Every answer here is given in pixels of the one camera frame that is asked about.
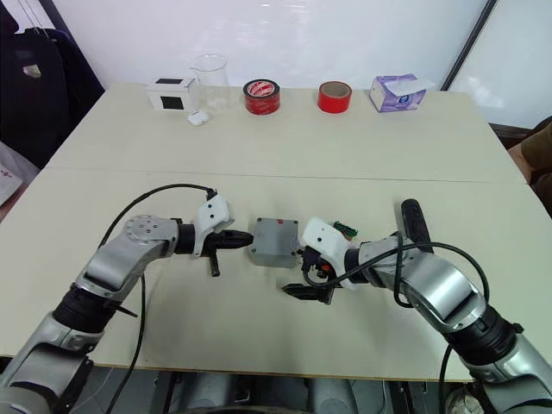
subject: black cable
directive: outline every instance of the black cable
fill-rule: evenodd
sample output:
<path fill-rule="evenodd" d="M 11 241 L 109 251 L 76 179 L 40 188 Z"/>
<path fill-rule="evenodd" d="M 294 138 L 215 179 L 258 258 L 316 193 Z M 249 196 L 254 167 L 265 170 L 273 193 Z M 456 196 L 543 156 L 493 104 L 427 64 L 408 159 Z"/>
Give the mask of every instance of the black cable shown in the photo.
<path fill-rule="evenodd" d="M 100 244 L 98 245 L 97 248 L 101 248 L 108 241 L 115 226 L 121 221 L 124 215 L 129 212 L 130 209 L 132 209 L 140 201 L 145 200 L 146 198 L 152 196 L 156 192 L 169 190 L 171 188 L 194 188 L 196 190 L 203 190 L 207 192 L 208 200 L 210 200 L 216 195 L 216 191 L 213 190 L 212 188 L 204 187 L 202 185 L 183 184 L 183 183 L 163 185 L 161 187 L 157 187 L 148 192 L 145 192 L 138 198 L 134 199 L 129 205 L 127 205 L 119 213 L 119 215 L 115 218 L 115 220 L 113 220 L 113 223 L 111 223 L 111 225 L 108 227 L 107 231 L 105 232 L 105 235 L 103 235 L 103 238 L 100 241 Z M 135 369 L 136 361 L 138 361 L 138 355 L 140 354 L 141 342 L 144 338 L 144 329 L 146 327 L 146 279 L 144 278 L 144 275 L 142 275 L 140 279 L 141 279 L 141 310 L 140 310 L 140 330 L 138 332 L 138 342 L 136 343 L 135 353 L 132 357 L 132 361 L 130 362 L 129 369 L 127 369 L 127 372 L 125 373 L 124 378 L 122 379 L 121 384 L 119 384 L 115 394 L 113 394 L 113 397 L 111 398 L 111 401 L 110 401 L 110 406 L 108 407 L 105 414 L 110 414 L 113 411 L 113 408 L 115 407 L 117 400 L 121 396 L 122 389 L 127 385 L 127 381 L 130 378 L 130 374 Z"/>
<path fill-rule="evenodd" d="M 338 285 L 343 280 L 349 279 L 350 277 L 352 277 L 356 273 L 358 273 L 358 272 L 360 272 L 360 271 L 362 271 L 362 270 L 364 270 L 368 267 L 371 267 L 371 266 L 375 265 L 380 260 L 383 260 L 386 257 L 389 257 L 389 256 L 392 256 L 392 255 L 396 254 L 397 255 L 397 265 L 395 267 L 395 280 L 394 280 L 394 283 L 393 283 L 393 296 L 394 296 L 395 302 L 397 302 L 397 304 L 399 304 L 400 306 L 403 306 L 403 307 L 411 308 L 412 307 L 411 304 L 401 302 L 400 297 L 398 296 L 399 287 L 400 287 L 400 279 L 401 279 L 400 275 L 401 275 L 401 272 L 402 272 L 402 266 L 400 266 L 400 261 L 401 260 L 399 260 L 398 258 L 402 257 L 402 253 L 405 250 L 410 250 L 412 248 L 429 248 L 429 247 L 431 247 L 431 248 L 444 248 L 444 249 L 453 251 L 453 252 L 459 254 L 460 256 L 462 256 L 467 261 L 469 261 L 470 264 L 477 271 L 478 275 L 480 276 L 481 284 L 483 285 L 483 297 L 485 298 L 485 301 L 487 303 L 489 302 L 489 298 L 491 296 L 491 293 L 489 291 L 489 282 L 488 282 L 488 280 L 486 278 L 486 275 L 485 275 L 485 272 L 483 272 L 483 269 L 481 268 L 480 264 L 472 256 L 470 256 L 468 253 L 461 250 L 460 248 L 457 248 L 456 246 L 452 246 L 452 245 L 445 244 L 445 243 L 440 243 L 440 242 L 437 242 L 437 241 L 412 243 L 412 244 L 407 244 L 406 246 L 404 246 L 403 245 L 403 237 L 402 237 L 401 234 L 398 234 L 397 248 L 394 248 L 392 250 L 384 252 L 384 253 L 374 257 L 373 259 L 362 263 L 361 265 L 345 272 L 342 276 L 340 276 L 336 279 L 329 280 L 328 282 L 317 283 L 309 277 L 309 271 L 308 270 L 303 271 L 303 276 L 304 276 L 305 281 L 311 286 L 331 287 L 331 286 Z M 445 381 L 445 373 L 447 371 L 447 365 L 449 363 L 449 358 L 450 358 L 451 352 L 452 352 L 452 346 L 448 345 L 447 349 L 445 350 L 445 354 L 442 358 L 441 371 L 439 373 L 438 390 L 439 390 L 439 413 L 440 414 L 444 414 L 444 412 L 445 412 L 444 381 Z"/>
<path fill-rule="evenodd" d="M 449 344 L 445 350 L 445 355 L 442 356 L 441 371 L 439 372 L 439 414 L 445 414 L 445 373 L 447 372 L 451 352 L 452 346 Z"/>
<path fill-rule="evenodd" d="M 119 399 L 119 396 L 121 395 L 122 389 L 124 388 L 125 385 L 127 385 L 127 381 L 130 378 L 130 374 L 135 369 L 136 361 L 138 360 L 138 355 L 140 354 L 141 341 L 144 338 L 144 328 L 146 327 L 146 278 L 144 277 L 144 274 L 142 274 L 142 276 L 140 277 L 140 281 L 141 281 L 140 330 L 138 332 L 138 342 L 136 343 L 135 354 L 132 357 L 132 361 L 130 362 L 129 369 L 127 369 L 127 372 L 124 374 L 124 378 L 122 379 L 121 384 L 119 384 L 117 391 L 115 391 L 115 394 L 113 394 L 113 397 L 111 397 L 110 406 L 107 408 L 107 411 L 105 412 L 105 414 L 110 414 L 113 411 L 113 408 L 115 407 L 115 404 Z"/>
<path fill-rule="evenodd" d="M 403 249 L 404 241 L 403 241 L 403 235 L 398 232 L 396 234 L 397 236 L 397 260 L 395 264 L 395 280 L 393 281 L 393 298 L 395 299 L 395 303 L 399 305 L 402 308 L 413 308 L 412 304 L 409 304 L 407 302 L 403 302 L 400 300 L 400 282 L 401 282 L 401 275 L 403 272 L 403 252 L 405 251 Z"/>
<path fill-rule="evenodd" d="M 181 183 L 178 183 L 178 184 L 169 184 L 169 185 L 163 185 L 162 187 L 157 187 L 157 188 L 154 188 L 148 192 L 145 192 L 143 193 L 141 196 L 139 196 L 138 198 L 136 198 L 135 200 L 133 200 L 129 205 L 127 205 L 120 213 L 119 215 L 115 218 L 115 220 L 113 220 L 113 223 L 109 226 L 109 228 L 107 229 L 107 231 L 105 232 L 105 235 L 103 235 L 103 239 L 102 241 L 100 242 L 99 246 L 97 248 L 100 248 L 102 247 L 106 242 L 107 240 L 110 238 L 110 235 L 111 235 L 111 232 L 113 231 L 113 229 L 115 228 L 115 226 L 121 221 L 121 219 L 124 217 L 125 214 L 127 214 L 129 212 L 130 209 L 132 209 L 135 205 L 137 205 L 140 201 L 143 201 L 145 200 L 146 198 L 148 198 L 149 196 L 155 194 L 156 192 L 159 192 L 159 191 L 164 191 L 164 190 L 168 190 L 170 188 L 195 188 L 197 190 L 203 190 L 203 191 L 206 191 L 207 192 L 207 198 L 208 199 L 211 199 L 212 197 L 214 197 L 216 195 L 216 191 L 213 190 L 212 188 L 209 188 L 209 187 L 204 187 L 202 185 L 195 185 L 195 184 L 181 184 Z"/>
<path fill-rule="evenodd" d="M 472 256 L 470 256 L 468 253 L 466 253 L 465 251 L 463 251 L 460 248 L 457 248 L 456 246 L 452 246 L 452 245 L 446 244 L 446 243 L 440 243 L 438 241 L 425 241 L 425 242 L 421 242 L 421 243 L 412 243 L 412 244 L 407 244 L 407 245 L 402 247 L 403 251 L 411 250 L 413 248 L 444 248 L 446 250 L 450 250 L 450 251 L 455 252 L 455 253 L 459 254 L 460 256 L 462 256 L 464 259 L 469 261 L 470 264 L 477 271 L 477 273 L 478 273 L 478 275 L 480 276 L 480 279 L 481 279 L 481 284 L 483 285 L 483 296 L 485 297 L 485 300 L 487 302 L 489 301 L 489 282 L 486 279 L 485 272 L 483 272 L 483 269 L 481 268 L 479 263 L 477 261 L 475 261 L 475 259 Z M 368 267 L 371 267 L 371 266 L 375 265 L 380 260 L 383 260 L 383 259 L 385 259 L 389 256 L 393 256 L 397 252 L 398 252 L 397 248 L 392 248 L 391 250 L 388 250 L 388 251 L 386 251 L 382 254 L 379 254 L 376 257 L 374 257 L 373 259 L 365 261 L 361 265 L 352 268 L 351 270 L 345 272 L 343 275 L 339 276 L 338 278 L 329 280 L 327 282 L 322 282 L 322 283 L 318 283 L 318 282 L 315 282 L 314 280 L 312 280 L 309 277 L 309 272 L 305 270 L 305 271 L 303 271 L 304 280 L 309 285 L 314 286 L 314 287 L 336 286 L 336 285 L 339 285 L 345 279 L 349 279 L 349 278 L 353 277 L 358 272 L 360 272 L 360 271 L 362 271 L 362 270 L 364 270 Z"/>

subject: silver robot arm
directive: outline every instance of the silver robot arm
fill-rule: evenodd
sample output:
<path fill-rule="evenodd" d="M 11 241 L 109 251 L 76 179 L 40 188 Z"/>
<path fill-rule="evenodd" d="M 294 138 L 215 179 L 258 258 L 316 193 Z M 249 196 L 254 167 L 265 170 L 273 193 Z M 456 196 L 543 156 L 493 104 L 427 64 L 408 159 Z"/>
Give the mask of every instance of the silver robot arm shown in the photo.
<path fill-rule="evenodd" d="M 253 237 L 223 230 L 233 219 L 219 195 L 198 209 L 191 224 L 155 216 L 128 220 L 103 245 L 49 312 L 0 378 L 0 413 L 68 412 L 93 363 L 86 356 L 153 260 L 173 254 L 214 257 L 217 248 L 247 246 Z"/>
<path fill-rule="evenodd" d="M 318 252 L 333 268 L 337 266 L 336 276 L 340 276 L 397 248 L 398 238 L 390 236 L 355 248 L 339 231 L 315 218 L 307 224 L 301 244 Z M 417 248 L 405 250 L 400 260 L 400 292 L 461 357 L 495 410 L 549 412 L 552 367 L 524 337 L 521 327 L 504 320 L 447 260 Z M 393 291 L 396 263 L 397 255 L 389 256 L 343 287 L 369 283 Z"/>

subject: table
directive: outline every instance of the table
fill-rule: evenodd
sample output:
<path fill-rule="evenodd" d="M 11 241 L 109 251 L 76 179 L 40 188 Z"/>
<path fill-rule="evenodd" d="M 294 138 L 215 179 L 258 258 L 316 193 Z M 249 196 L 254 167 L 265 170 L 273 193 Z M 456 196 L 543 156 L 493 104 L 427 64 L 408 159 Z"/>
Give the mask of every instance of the table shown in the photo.
<path fill-rule="evenodd" d="M 371 179 L 247 177 L 175 172 L 48 168 L 0 225 L 4 295 L 0 354 L 14 354 L 94 253 L 112 219 L 157 185 L 216 187 L 235 210 L 234 229 L 258 216 L 340 220 L 376 240 L 397 228 L 398 207 L 416 198 L 434 241 L 465 248 L 486 270 L 491 302 L 552 361 L 548 329 L 552 290 L 552 222 L 526 185 Z M 129 214 L 189 220 L 200 191 L 170 190 Z M 474 271 L 446 251 L 478 285 Z M 331 306 L 301 302 L 279 288 L 300 282 L 298 269 L 256 267 L 244 250 L 219 254 L 222 275 L 207 260 L 173 256 L 147 271 L 147 327 L 138 367 L 348 378 L 435 380 L 444 340 L 392 293 L 371 286 L 339 290 Z M 139 310 L 139 289 L 125 302 Z M 138 321 L 117 314 L 91 358 L 126 366 Z M 448 380 L 469 380 L 454 356 Z"/>
<path fill-rule="evenodd" d="M 153 110 L 143 85 L 107 91 L 48 166 L 271 177 L 523 183 L 463 93 L 429 92 L 418 110 L 379 114 L 354 91 L 342 114 L 317 92 L 284 89 L 281 108 L 254 116 L 233 88 L 231 109 L 201 126 Z"/>

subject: red roll of tape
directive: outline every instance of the red roll of tape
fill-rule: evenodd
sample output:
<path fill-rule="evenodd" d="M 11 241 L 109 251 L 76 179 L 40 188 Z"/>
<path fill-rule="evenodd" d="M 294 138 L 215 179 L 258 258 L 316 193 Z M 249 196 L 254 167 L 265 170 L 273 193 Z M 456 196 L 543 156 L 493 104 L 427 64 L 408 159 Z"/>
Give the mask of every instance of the red roll of tape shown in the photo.
<path fill-rule="evenodd" d="M 279 86 L 268 79 L 255 79 L 243 86 L 245 107 L 255 115 L 272 114 L 279 108 Z"/>
<path fill-rule="evenodd" d="M 353 90 L 343 82 L 331 81 L 318 89 L 318 108 L 330 114 L 339 114 L 348 108 Z"/>

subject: purple tissue box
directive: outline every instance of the purple tissue box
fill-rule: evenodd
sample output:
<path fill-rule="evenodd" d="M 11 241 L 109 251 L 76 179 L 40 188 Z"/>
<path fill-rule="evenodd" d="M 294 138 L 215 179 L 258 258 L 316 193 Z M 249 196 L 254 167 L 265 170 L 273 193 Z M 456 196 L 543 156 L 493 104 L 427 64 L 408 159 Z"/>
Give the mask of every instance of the purple tissue box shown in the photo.
<path fill-rule="evenodd" d="M 389 89 L 386 83 L 398 80 L 416 80 L 417 78 L 409 73 L 402 76 L 377 76 L 372 82 L 370 99 L 378 112 L 392 112 L 394 110 L 415 110 L 422 102 L 425 89 L 412 91 L 406 95 L 396 96 Z"/>

